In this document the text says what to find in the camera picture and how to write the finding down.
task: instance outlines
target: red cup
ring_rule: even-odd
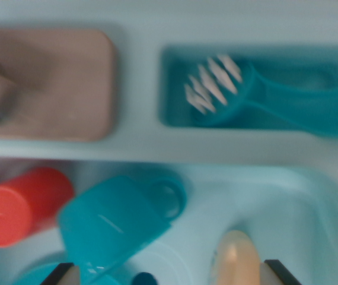
[[[48,167],[0,183],[0,248],[55,226],[59,209],[73,197],[69,179]]]

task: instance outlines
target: toothbrush bristles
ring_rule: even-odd
[[[237,64],[228,55],[218,55],[219,60],[222,62],[224,68],[239,82],[243,82],[241,77],[241,70]]]
[[[226,87],[230,92],[234,93],[235,95],[238,94],[238,90],[232,80],[230,79],[227,72],[222,69],[214,60],[208,58],[209,68],[216,79],[221,83],[224,87]]]
[[[199,65],[200,79],[202,80],[203,85],[207,90],[211,92],[223,105],[227,105],[227,99],[223,96],[222,92],[216,85],[216,82],[212,79],[212,77],[207,72],[206,68]]]
[[[206,110],[210,110],[211,112],[215,113],[216,109],[213,104],[204,98],[200,97],[198,94],[194,92],[194,90],[189,86],[185,85],[185,93],[186,93],[186,100],[193,105],[196,109],[198,109],[203,114],[206,114]]]
[[[204,115],[207,114],[207,110],[213,113],[216,112],[216,108],[212,104],[212,96],[223,105],[226,106],[228,104],[227,99],[219,89],[220,86],[224,86],[232,94],[237,95],[238,89],[236,82],[233,80],[239,83],[243,82],[240,68],[228,55],[218,55],[218,59],[221,65],[212,58],[207,59],[207,67],[211,73],[204,66],[198,65],[200,81],[196,77],[189,75],[189,80],[192,82],[193,87],[191,88],[189,84],[184,85],[186,100]]]
[[[194,76],[190,75],[189,79],[193,83],[193,88],[195,92],[201,95],[206,101],[211,102],[211,96],[209,95],[209,92],[207,91],[207,89],[205,89],[202,86],[202,84],[197,79],[195,79]]]
[[[198,111],[200,111],[202,114],[207,114],[206,110],[204,107],[202,107],[201,104],[199,104],[195,98],[196,98],[196,94],[193,91],[193,89],[189,86],[189,85],[185,85],[185,93],[186,93],[186,100],[187,102],[192,105],[194,108],[196,108]]]

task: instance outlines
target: teal toothbrush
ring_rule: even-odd
[[[245,107],[255,107],[304,131],[338,138],[338,88],[309,91],[275,83],[250,61],[228,55],[198,65],[184,88],[197,126],[225,126]]]

